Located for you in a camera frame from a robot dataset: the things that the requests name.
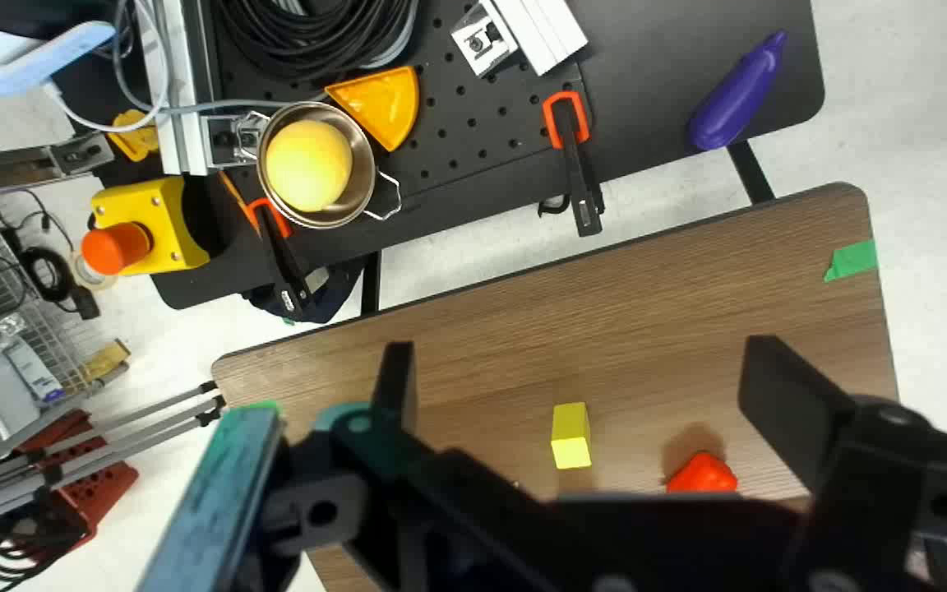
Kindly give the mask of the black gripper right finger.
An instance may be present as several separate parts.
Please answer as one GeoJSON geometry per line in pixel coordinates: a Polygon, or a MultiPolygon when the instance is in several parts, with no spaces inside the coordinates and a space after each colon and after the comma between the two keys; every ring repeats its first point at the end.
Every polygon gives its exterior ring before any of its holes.
{"type": "Polygon", "coordinates": [[[825,487],[859,414],[859,405],[780,335],[747,338],[737,405],[810,494],[825,487]]]}

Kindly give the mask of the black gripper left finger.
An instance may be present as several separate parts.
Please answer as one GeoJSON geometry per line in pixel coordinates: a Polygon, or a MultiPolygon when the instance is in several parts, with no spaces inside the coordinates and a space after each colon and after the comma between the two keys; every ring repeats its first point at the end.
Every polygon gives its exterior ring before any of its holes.
{"type": "Polygon", "coordinates": [[[417,365],[412,343],[388,343],[372,388],[372,414],[400,429],[417,428],[417,365]]]}

